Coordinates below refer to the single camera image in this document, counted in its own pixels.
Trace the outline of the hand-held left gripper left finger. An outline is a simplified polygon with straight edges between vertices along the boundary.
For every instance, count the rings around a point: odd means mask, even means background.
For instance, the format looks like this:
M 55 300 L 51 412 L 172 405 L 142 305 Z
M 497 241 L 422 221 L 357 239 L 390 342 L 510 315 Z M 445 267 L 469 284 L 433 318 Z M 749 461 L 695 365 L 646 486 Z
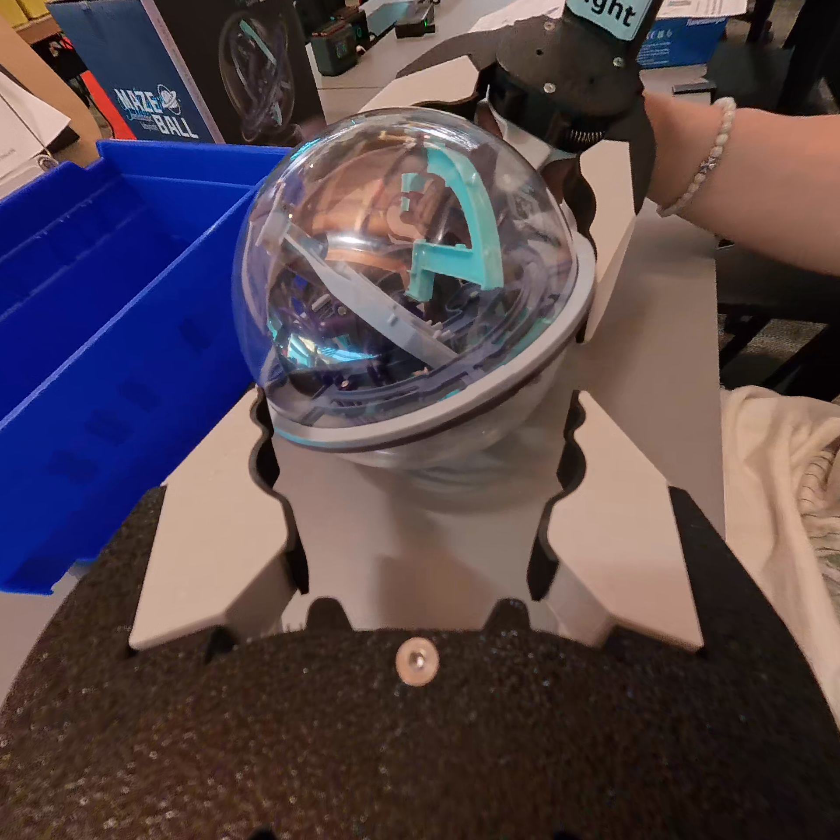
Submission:
M 309 593 L 273 433 L 265 394 L 250 388 L 165 480 L 132 650 L 207 629 L 235 642 L 281 632 L 293 597 Z

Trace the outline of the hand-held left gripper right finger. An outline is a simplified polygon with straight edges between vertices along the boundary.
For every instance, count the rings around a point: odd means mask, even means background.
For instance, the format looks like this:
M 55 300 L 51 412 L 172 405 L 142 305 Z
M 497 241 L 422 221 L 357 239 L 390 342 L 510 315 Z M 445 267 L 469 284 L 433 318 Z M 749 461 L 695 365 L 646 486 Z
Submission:
M 704 644 L 669 484 L 588 392 L 574 392 L 527 570 L 537 627 L 601 647 L 617 628 Z

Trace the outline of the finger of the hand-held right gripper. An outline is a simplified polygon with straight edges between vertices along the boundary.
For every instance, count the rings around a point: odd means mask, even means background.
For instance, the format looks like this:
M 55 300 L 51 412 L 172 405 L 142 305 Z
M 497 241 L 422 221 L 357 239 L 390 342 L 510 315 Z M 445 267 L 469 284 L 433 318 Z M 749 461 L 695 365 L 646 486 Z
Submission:
M 612 298 L 636 223 L 628 143 L 600 141 L 581 155 L 579 171 L 583 186 L 590 190 L 590 203 L 573 211 L 577 229 L 572 235 L 577 274 L 588 303 L 575 340 L 587 343 Z
M 358 112 L 458 106 L 474 96 L 478 82 L 478 69 L 461 56 L 388 82 Z

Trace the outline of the clear plastic maze ball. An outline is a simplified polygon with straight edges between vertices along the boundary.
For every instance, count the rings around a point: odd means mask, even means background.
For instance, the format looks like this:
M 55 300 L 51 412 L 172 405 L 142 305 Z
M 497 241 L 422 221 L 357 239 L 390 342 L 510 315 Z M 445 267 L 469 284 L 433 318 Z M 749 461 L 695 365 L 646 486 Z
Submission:
M 416 107 L 357 114 L 290 152 L 256 190 L 232 278 L 274 434 L 385 469 L 513 431 L 594 290 L 595 248 L 526 158 Z

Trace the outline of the person's right forearm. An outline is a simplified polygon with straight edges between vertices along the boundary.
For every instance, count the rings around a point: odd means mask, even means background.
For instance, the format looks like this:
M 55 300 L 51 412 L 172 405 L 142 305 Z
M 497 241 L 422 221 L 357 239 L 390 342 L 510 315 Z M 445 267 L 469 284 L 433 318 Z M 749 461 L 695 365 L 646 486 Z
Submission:
M 795 117 L 647 91 L 648 198 L 757 254 L 839 273 L 839 116 Z

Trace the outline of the dark blue maze ball box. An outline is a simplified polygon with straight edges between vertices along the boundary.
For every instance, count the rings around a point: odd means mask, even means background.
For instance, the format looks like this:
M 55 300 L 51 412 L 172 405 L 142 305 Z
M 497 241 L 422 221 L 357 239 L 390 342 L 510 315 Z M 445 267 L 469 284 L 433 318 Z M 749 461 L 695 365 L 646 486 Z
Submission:
M 327 125 L 293 2 L 46 6 L 139 140 L 293 148 Z

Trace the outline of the person's right hand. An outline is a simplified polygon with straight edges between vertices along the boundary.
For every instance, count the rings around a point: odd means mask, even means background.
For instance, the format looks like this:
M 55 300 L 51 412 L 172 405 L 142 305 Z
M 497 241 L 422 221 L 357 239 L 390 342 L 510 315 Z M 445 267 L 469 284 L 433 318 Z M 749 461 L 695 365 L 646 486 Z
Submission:
M 559 205 L 564 201 L 565 185 L 572 173 L 576 172 L 577 165 L 578 158 L 573 156 L 566 159 L 551 160 L 539 171 L 549 192 Z

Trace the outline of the dark green battery pack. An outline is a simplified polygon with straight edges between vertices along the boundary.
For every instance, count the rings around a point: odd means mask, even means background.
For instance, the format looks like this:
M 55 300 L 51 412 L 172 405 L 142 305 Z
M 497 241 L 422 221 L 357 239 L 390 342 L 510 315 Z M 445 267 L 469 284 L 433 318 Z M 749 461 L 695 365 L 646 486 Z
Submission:
M 311 51 L 320 75 L 337 77 L 358 64 L 354 28 L 344 20 L 311 34 Z

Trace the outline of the blue labelled cardboard box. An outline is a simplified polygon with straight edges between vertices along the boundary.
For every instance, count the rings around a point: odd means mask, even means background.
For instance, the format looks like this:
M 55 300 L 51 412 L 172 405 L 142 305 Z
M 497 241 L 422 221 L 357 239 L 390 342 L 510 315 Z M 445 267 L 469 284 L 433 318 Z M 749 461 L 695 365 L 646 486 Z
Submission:
M 637 55 L 642 69 L 708 63 L 730 17 L 655 19 Z

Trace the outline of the folded printed leaflet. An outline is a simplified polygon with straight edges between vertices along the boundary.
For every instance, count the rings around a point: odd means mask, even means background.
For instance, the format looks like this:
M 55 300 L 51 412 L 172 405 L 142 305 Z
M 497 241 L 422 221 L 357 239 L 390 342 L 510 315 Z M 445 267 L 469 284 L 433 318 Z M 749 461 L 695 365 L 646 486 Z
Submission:
M 749 1 L 664 1 L 657 19 L 729 18 L 745 14 Z

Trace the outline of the blue plastic bin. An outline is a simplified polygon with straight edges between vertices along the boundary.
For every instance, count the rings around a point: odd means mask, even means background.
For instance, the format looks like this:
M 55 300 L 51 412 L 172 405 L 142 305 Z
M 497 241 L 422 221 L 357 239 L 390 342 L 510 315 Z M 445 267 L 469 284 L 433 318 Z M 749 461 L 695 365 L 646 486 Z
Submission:
M 102 140 L 2 200 L 3 592 L 94 561 L 249 387 L 235 251 L 288 152 Z

